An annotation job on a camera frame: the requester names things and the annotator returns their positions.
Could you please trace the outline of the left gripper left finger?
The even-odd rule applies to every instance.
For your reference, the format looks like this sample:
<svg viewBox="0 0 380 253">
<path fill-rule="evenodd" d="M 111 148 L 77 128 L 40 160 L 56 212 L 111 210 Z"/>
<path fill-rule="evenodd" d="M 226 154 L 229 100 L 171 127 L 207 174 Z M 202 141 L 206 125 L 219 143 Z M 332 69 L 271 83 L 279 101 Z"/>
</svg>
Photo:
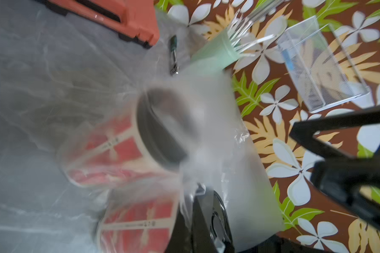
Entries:
<svg viewBox="0 0 380 253">
<path fill-rule="evenodd" d="M 209 189 L 193 204 L 191 228 L 178 213 L 166 253 L 233 253 L 229 219 L 219 194 Z"/>
</svg>

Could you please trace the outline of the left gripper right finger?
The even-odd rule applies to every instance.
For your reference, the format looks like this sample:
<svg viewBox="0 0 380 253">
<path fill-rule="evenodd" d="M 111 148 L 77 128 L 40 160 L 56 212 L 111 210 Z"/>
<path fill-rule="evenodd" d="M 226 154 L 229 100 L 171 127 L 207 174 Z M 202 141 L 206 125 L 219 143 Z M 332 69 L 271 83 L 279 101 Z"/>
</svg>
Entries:
<svg viewBox="0 0 380 253">
<path fill-rule="evenodd" d="M 362 186 L 380 189 L 380 146 L 371 158 L 349 156 L 314 138 L 314 133 L 380 123 L 380 105 L 322 119 L 300 121 L 289 136 L 306 150 L 321 156 L 311 182 L 323 194 L 380 231 L 380 204 L 360 193 Z"/>
</svg>

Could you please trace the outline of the red milk tea cup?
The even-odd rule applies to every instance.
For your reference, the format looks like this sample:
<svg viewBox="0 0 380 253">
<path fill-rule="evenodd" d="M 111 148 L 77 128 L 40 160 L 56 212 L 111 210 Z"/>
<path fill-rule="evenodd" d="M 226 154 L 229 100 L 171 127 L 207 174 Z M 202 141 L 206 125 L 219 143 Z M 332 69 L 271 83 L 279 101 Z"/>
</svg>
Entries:
<svg viewBox="0 0 380 253">
<path fill-rule="evenodd" d="M 83 126 L 64 144 L 59 160 L 76 186 L 108 187 L 177 174 L 197 140 L 190 104 L 158 87 L 130 97 L 97 126 Z"/>
<path fill-rule="evenodd" d="M 165 253 L 178 213 L 175 195 L 110 204 L 97 227 L 97 246 L 102 253 Z"/>
</svg>

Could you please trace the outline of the clear plastic carrier bag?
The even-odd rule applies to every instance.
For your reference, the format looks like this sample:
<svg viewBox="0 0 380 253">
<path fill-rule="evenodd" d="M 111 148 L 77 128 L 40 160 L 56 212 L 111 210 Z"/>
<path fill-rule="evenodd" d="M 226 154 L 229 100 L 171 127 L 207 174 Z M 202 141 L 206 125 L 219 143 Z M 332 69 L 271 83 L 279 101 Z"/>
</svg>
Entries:
<svg viewBox="0 0 380 253">
<path fill-rule="evenodd" d="M 76 15 L 0 14 L 0 253 L 190 251 L 196 198 L 236 250 L 282 228 L 230 72 L 165 14 L 145 49 Z"/>
</svg>

